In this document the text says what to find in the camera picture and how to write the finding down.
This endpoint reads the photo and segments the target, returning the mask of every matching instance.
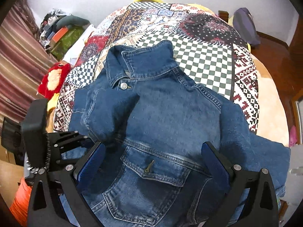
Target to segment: screw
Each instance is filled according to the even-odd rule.
[[[70,171],[70,170],[72,170],[73,168],[74,168],[73,165],[67,165],[67,166],[65,167],[65,170]]]
[[[267,174],[267,173],[268,173],[268,170],[267,170],[266,168],[262,168],[262,172],[263,172],[264,174]]]
[[[45,172],[45,169],[44,169],[44,168],[41,168],[41,169],[38,171],[39,174],[43,174],[44,172]]]
[[[234,169],[237,171],[240,171],[242,169],[242,167],[240,165],[234,165]]]

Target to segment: blue denim jacket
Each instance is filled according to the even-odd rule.
[[[105,160],[82,192],[104,226],[181,227],[207,220],[224,192],[203,163],[205,141],[243,169],[267,168],[277,196],[284,194],[290,150],[250,133],[239,105],[187,77],[170,41],[111,48],[96,81],[76,90],[69,130],[106,146]],[[65,156],[83,153],[78,148]],[[76,224],[64,197],[62,203]]]

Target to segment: red plush toy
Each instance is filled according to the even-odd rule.
[[[71,65],[66,61],[60,61],[53,65],[43,77],[38,87],[38,92],[50,100],[54,94],[60,92],[63,82],[70,70]]]

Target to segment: pocket flap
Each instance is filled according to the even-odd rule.
[[[140,177],[182,187],[191,169],[128,146],[122,162]]]

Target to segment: satin curtain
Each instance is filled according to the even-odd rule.
[[[56,62],[40,43],[26,0],[17,0],[0,26],[0,135],[3,118],[22,121],[47,70]]]

